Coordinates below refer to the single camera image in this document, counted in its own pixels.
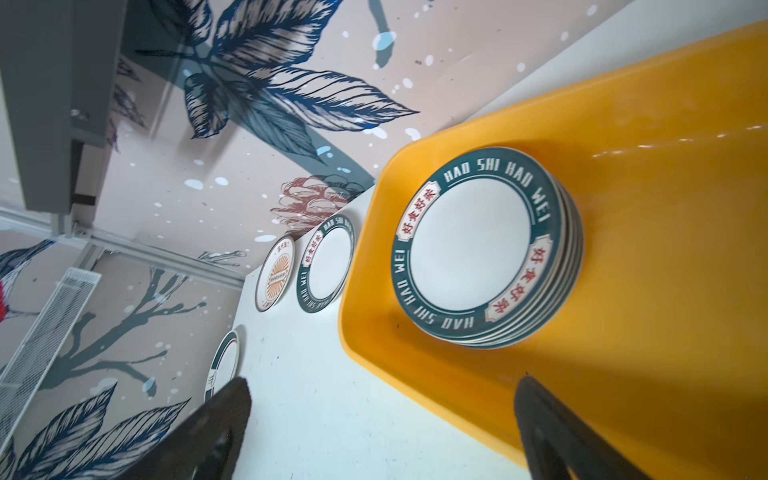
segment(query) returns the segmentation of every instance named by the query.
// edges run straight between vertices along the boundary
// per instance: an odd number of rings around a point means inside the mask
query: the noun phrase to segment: wall
[[[94,271],[101,282],[6,452],[13,478],[110,478],[203,402],[240,292],[119,254]]]
[[[131,0],[94,225],[249,273],[627,3]]]
[[[0,371],[80,252],[72,242],[0,230]]]

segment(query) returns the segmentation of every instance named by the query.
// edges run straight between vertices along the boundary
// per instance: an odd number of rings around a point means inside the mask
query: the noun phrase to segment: bird illustration
[[[0,323],[6,318],[25,314],[25,312],[13,310],[8,304],[13,283],[24,267],[29,265],[32,257],[54,243],[54,240],[43,240],[33,247],[10,250],[0,255]]]

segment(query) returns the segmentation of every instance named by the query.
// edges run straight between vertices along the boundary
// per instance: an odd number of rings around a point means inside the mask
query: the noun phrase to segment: white plate
[[[256,283],[256,308],[267,311],[287,290],[293,271],[296,246],[293,238],[285,236],[278,240],[266,255]]]
[[[204,402],[210,400],[214,393],[221,390],[237,373],[237,360],[240,357],[240,346],[237,332],[230,330],[221,340],[216,349],[214,360],[210,364],[208,379],[205,382]]]

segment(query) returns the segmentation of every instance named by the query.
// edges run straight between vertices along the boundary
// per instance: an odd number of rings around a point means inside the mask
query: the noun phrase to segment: plate
[[[326,308],[344,288],[355,253],[355,227],[342,214],[317,227],[299,265],[296,295],[305,312]]]
[[[214,393],[221,390],[237,373],[237,360],[240,348],[237,344],[237,332],[229,331],[221,340],[216,355],[210,364],[208,380],[205,382],[204,402],[210,400]]]
[[[527,321],[563,260],[564,220],[555,180],[528,155],[489,147],[449,161],[395,232],[390,270],[401,307],[448,341],[485,341]]]
[[[266,312],[286,291],[293,271],[293,257],[296,252],[293,238],[286,235],[272,246],[266,255],[256,283],[256,308]]]

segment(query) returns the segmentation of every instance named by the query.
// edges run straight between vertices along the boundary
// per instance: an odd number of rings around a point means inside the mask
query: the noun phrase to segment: white vent grille
[[[0,452],[100,279],[100,273],[67,269],[0,375]]]

